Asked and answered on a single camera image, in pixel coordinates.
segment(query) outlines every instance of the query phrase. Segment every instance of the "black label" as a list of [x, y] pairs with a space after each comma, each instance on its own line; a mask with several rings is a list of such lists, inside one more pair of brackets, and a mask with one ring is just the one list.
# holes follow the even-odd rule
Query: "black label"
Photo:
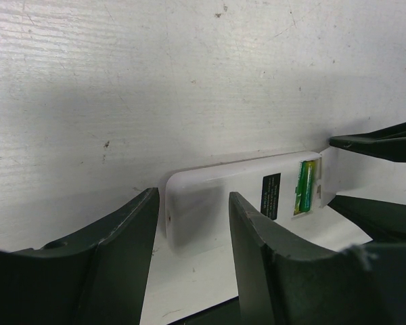
[[260, 212], [272, 220], [277, 219], [280, 181], [281, 174], [273, 174], [263, 177]]

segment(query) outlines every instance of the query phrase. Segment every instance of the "small hole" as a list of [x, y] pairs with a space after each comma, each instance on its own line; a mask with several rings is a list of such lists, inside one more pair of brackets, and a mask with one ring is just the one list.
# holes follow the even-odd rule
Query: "small hole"
[[49, 242], [48, 244], [46, 244], [43, 249], [53, 249], [53, 248], [59, 248], [59, 247], [63, 247], [66, 246], [68, 243], [67, 242], [62, 242], [60, 240], [56, 240], [54, 242]]

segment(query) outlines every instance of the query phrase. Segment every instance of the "black plastic part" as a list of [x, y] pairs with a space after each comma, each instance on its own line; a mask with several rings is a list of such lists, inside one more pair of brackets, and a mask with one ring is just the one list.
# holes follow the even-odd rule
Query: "black plastic part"
[[328, 206], [375, 242], [406, 242], [406, 205], [337, 195]]
[[40, 250], [0, 251], [0, 324], [138, 324], [158, 207], [147, 189]]
[[228, 301], [205, 309], [192, 316], [177, 320], [170, 325], [241, 325], [239, 299]]
[[238, 193], [230, 194], [229, 215], [244, 324], [406, 324], [406, 244], [335, 253], [272, 222]]
[[331, 137], [330, 145], [396, 163], [406, 163], [406, 123], [371, 133]]

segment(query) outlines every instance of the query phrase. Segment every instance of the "white painted wall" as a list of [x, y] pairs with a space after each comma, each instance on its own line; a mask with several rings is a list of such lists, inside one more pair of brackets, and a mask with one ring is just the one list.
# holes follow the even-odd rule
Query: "white painted wall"
[[[0, 0], [0, 248], [43, 246], [177, 169], [402, 121], [406, 1]], [[353, 162], [363, 181], [393, 171]], [[151, 269], [142, 323], [216, 303], [209, 261], [200, 300]]]

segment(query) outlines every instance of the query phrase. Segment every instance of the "green battery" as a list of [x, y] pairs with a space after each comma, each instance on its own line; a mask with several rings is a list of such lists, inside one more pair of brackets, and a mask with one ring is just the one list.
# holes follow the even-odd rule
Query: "green battery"
[[305, 177], [302, 184], [302, 194], [300, 198], [299, 211], [309, 212], [311, 209], [311, 201], [313, 194], [313, 184], [314, 184], [314, 171], [316, 167], [315, 161], [305, 162]]
[[295, 200], [295, 209], [293, 214], [297, 215], [300, 213], [300, 198], [302, 196], [302, 190], [304, 188], [303, 184], [305, 181], [305, 163], [306, 161], [303, 161], [300, 164], [300, 169], [299, 169], [299, 175], [298, 175], [298, 184], [296, 185], [296, 200]]

